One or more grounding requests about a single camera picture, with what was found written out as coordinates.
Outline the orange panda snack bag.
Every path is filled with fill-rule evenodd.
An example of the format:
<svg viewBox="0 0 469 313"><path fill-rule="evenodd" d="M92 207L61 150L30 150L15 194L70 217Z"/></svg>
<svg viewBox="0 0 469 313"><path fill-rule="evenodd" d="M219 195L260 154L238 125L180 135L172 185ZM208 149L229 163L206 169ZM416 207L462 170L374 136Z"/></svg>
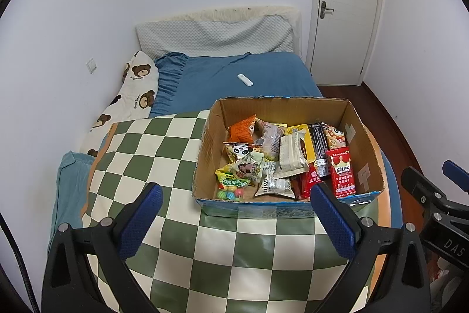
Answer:
<svg viewBox="0 0 469 313"><path fill-rule="evenodd" d="M323 121L320 124L329 150L346 147L346 137L342 131Z"/></svg>

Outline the clear white snack packet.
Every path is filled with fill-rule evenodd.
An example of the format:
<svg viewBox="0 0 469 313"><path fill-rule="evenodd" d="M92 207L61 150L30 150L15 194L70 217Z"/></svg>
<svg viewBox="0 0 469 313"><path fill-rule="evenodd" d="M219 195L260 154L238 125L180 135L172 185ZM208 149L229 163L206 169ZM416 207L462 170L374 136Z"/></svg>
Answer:
<svg viewBox="0 0 469 313"><path fill-rule="evenodd" d="M265 158L270 161L278 161L280 156L281 138L286 133L285 126L256 119L256 124L261 136L254 141L256 145L260 145Z"/></svg>

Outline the white remote control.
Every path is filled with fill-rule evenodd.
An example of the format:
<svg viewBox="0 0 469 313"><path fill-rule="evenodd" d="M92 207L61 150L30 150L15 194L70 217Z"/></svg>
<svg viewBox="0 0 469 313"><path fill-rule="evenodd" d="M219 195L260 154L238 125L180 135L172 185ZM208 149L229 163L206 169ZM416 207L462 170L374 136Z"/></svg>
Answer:
<svg viewBox="0 0 469 313"><path fill-rule="evenodd" d="M247 78L244 74L238 74L237 77L240 81L242 81L248 87L252 87L252 85L254 85L254 83L249 78Z"/></svg>

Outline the red snack packet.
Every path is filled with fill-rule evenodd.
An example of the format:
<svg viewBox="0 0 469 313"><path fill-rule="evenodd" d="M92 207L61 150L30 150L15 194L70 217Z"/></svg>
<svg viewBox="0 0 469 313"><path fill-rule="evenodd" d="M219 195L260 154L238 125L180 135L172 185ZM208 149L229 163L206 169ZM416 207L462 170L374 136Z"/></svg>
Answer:
<svg viewBox="0 0 469 313"><path fill-rule="evenodd" d="M333 148L327 150L326 154L335 197L343 198L355 194L355 177L351 164L350 149L347 146Z"/></svg>

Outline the white grey pillow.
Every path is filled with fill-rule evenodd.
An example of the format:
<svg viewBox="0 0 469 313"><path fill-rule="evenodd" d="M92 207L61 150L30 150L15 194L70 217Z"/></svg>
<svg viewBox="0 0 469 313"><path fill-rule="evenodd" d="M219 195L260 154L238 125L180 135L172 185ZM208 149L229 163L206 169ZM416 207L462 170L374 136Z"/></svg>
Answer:
<svg viewBox="0 0 469 313"><path fill-rule="evenodd" d="M301 55L301 15L289 6L206 9L136 25L141 50L159 58L287 52Z"/></svg>

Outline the white door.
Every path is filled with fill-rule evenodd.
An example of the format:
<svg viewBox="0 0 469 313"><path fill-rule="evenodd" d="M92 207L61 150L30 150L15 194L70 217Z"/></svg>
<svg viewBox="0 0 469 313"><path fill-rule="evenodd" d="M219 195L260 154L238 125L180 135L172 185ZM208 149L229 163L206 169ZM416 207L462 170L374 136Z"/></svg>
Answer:
<svg viewBox="0 0 469 313"><path fill-rule="evenodd" d="M320 4L335 10L320 19ZM368 67L382 0L318 0L311 72L321 85L359 85Z"/></svg>

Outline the wall socket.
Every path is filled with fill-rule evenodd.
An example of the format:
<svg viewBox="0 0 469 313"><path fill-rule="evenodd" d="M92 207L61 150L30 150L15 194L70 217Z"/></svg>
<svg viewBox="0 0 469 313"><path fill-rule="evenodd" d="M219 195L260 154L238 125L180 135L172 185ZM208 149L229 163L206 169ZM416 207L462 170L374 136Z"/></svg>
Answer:
<svg viewBox="0 0 469 313"><path fill-rule="evenodd" d="M97 69L97 65L93 58L90 58L89 61L87 61L87 69L91 74Z"/></svg>

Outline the bear print pillow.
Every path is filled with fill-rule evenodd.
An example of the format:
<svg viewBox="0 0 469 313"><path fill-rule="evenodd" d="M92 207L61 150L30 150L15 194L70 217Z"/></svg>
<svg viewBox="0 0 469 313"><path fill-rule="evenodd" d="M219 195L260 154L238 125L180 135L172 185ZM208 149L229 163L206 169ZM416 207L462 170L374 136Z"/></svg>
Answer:
<svg viewBox="0 0 469 313"><path fill-rule="evenodd" d="M80 147L82 153L97 156L104 137L116 122L148 118L158 90L159 72L142 51L125 64L123 85L109 106L101 112Z"/></svg>

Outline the yellow black noodle bag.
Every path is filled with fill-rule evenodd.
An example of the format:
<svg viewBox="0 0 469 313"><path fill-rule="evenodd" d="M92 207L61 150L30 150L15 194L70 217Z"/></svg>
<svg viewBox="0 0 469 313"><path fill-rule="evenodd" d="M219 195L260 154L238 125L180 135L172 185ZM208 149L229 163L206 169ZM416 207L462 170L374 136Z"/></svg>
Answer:
<svg viewBox="0 0 469 313"><path fill-rule="evenodd" d="M328 176L328 145L321 123L315 122L312 124L300 124L286 128L287 134L297 131L305 133L305 150L308 163L315 166L320 178Z"/></svg>

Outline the blue bed sheet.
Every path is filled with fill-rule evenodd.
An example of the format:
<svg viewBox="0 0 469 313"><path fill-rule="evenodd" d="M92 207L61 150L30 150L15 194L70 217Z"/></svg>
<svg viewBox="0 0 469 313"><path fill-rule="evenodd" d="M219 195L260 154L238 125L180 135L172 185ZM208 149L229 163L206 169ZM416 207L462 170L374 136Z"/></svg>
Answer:
<svg viewBox="0 0 469 313"><path fill-rule="evenodd" d="M158 90L148 118L205 110L227 97L321 97L322 93L298 55L242 54L226 57L189 57L169 53L154 61ZM254 85L237 77L244 74ZM65 153L57 171L57 193L51 230L68 222L82 226L79 209L85 202L87 176L95 156L80 150Z"/></svg>

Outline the white cream snack bag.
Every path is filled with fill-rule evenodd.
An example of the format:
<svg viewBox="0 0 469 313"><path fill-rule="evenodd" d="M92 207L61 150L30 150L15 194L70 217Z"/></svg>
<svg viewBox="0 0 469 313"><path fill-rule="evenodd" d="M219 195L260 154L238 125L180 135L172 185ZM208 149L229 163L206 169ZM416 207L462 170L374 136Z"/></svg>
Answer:
<svg viewBox="0 0 469 313"><path fill-rule="evenodd" d="M257 185L261 181L264 158L264 154L260 152L248 153L233 163L231 173L239 179L249 180L250 183Z"/></svg>

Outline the green candy ball bag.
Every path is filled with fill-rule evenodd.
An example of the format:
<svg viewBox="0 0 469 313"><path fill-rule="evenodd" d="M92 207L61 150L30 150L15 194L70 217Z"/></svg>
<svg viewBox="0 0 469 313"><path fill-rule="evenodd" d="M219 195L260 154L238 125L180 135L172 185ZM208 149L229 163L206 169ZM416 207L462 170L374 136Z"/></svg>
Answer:
<svg viewBox="0 0 469 313"><path fill-rule="evenodd" d="M222 201L239 202L250 185L250 180L238 178L222 170L216 170L215 177L218 181L216 198Z"/></svg>

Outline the cardboard box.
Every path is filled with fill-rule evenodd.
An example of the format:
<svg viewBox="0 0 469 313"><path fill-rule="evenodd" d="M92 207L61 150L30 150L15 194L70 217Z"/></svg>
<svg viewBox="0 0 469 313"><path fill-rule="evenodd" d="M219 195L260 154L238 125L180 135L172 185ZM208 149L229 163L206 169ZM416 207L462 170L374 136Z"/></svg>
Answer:
<svg viewBox="0 0 469 313"><path fill-rule="evenodd" d="M192 183L192 196L202 211L211 216L240 219L302 219L312 217L309 203L294 202L276 196L255 196L255 187L248 187L240 202L216 198L218 181L215 171L227 163L223 143L228 128L256 115L264 121L301 123L324 121L346 134L351 150L356 190L346 197L354 211L362 211L373 200L378 202L378 221L391 223L390 192L381 149L363 124L352 103L345 99L325 98L228 98L220 99L211 108L203 129L199 156Z"/></svg>

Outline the white printed snack bag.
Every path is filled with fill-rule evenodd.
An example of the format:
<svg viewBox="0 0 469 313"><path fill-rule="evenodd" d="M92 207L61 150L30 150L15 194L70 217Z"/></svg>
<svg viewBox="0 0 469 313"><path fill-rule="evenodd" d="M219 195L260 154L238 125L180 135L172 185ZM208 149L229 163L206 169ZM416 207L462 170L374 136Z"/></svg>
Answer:
<svg viewBox="0 0 469 313"><path fill-rule="evenodd" d="M281 138L279 160L279 167L273 174L275 179L288 178L308 171L304 131L293 132Z"/></svg>

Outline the white barcode packet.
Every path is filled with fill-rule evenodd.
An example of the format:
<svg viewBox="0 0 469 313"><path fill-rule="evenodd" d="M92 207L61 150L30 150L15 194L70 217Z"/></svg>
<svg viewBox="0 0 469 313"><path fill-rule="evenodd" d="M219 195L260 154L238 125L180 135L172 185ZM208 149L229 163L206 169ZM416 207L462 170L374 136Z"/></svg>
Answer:
<svg viewBox="0 0 469 313"><path fill-rule="evenodd" d="M263 167L261 183L254 196L276 195L284 198L295 199L291 181L289 178L275 179L274 173L279 163L276 161L266 161Z"/></svg>

